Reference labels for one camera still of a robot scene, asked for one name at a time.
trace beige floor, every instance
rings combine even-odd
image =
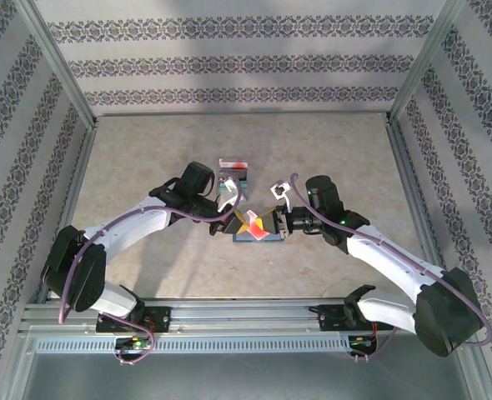
[[[232,156],[250,161],[250,201],[242,210],[273,206],[269,186],[291,172],[300,174],[301,188],[307,178],[326,174],[346,208],[420,255],[378,114],[100,118],[73,224],[85,228],[118,215],[180,175],[190,161],[216,169],[219,157]],[[398,291],[321,237],[295,234],[285,243],[235,244],[187,220],[124,251],[108,265],[107,277],[142,297],[337,297],[364,283]]]

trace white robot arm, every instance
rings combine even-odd
[[[62,296],[68,286],[67,304],[77,312],[92,308],[115,317],[136,320],[137,315],[133,314],[141,315],[138,310],[143,308],[143,302],[127,288],[107,282],[105,267],[125,248],[150,233],[165,229],[187,214],[206,222],[220,219],[223,216],[220,211],[231,206],[219,207],[215,201],[202,195],[209,181],[214,183],[213,171],[203,164],[191,162],[181,178],[170,179],[163,186],[156,187],[141,203],[121,216],[82,231],[71,225],[65,227],[49,253],[42,272],[43,282],[58,296]],[[233,179],[229,181],[226,181],[228,198],[237,201],[237,186]],[[85,245],[88,247],[80,256],[75,272],[68,278],[74,258]]]
[[[431,265],[388,240],[366,218],[344,209],[329,177],[320,175],[305,183],[309,204],[299,195],[293,177],[291,182],[277,182],[275,186],[271,190],[276,198],[292,188],[305,207],[276,207],[262,217],[265,230],[284,238],[296,230],[322,234],[325,242],[363,260],[404,293],[393,295],[364,285],[344,299],[344,323],[380,322],[404,329],[443,357],[484,326],[485,318],[466,272]],[[491,337],[489,332],[485,340]]]
[[[219,206],[201,194],[209,180],[214,180],[213,172],[202,164],[191,162],[181,178],[155,188],[140,204],[112,222],[84,231],[72,226],[64,228],[58,234],[43,269],[43,281],[59,296],[68,285],[68,305],[75,311],[92,308],[132,323],[139,322],[143,315],[143,301],[127,288],[106,282],[105,267],[125,248],[181,218],[177,212],[156,207],[219,219],[223,207],[230,207],[229,203],[238,198],[237,187],[232,183],[227,185],[229,193]],[[466,303],[422,271],[447,282],[480,309],[472,282],[465,272],[458,268],[445,271],[418,259],[388,240],[366,218],[344,210],[329,177],[312,177],[306,182],[310,207],[290,206],[285,193],[291,186],[292,182],[277,182],[271,188],[276,198],[285,198],[286,205],[263,214],[261,223],[265,231],[279,233],[282,238],[298,230],[322,234],[328,244],[363,260],[404,293],[393,295],[364,285],[344,299],[344,323],[380,322],[402,328],[416,334],[429,350],[443,357],[482,328],[480,317],[467,308]],[[355,234],[329,226],[319,216],[339,226],[344,225]],[[236,233],[242,226],[243,219],[230,210],[225,221],[211,223],[209,232],[211,235],[216,232]],[[92,241],[87,250],[82,251],[84,255],[73,279],[67,282],[74,256],[85,243]]]

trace patterned wallpaper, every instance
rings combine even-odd
[[[96,115],[387,111],[444,0],[37,0]]]
[[[399,124],[444,263],[492,323],[492,2],[464,5]]]
[[[0,0],[0,381],[86,130],[13,3]]]

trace perforated metal strip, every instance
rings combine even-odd
[[[37,353],[110,353],[113,337],[41,338]],[[325,353],[347,352],[345,335],[322,337],[160,337],[154,353]]]

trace marble surface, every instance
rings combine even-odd
[[[307,178],[325,174],[346,208],[421,255],[379,114],[101,117],[73,224],[85,228],[111,219],[180,176],[190,161],[216,170],[220,157],[250,162],[243,211],[272,207],[270,185],[291,172],[299,173],[303,190]],[[365,283],[399,291],[320,236],[237,244],[187,220],[122,252],[109,263],[107,279],[141,297],[339,297]]]

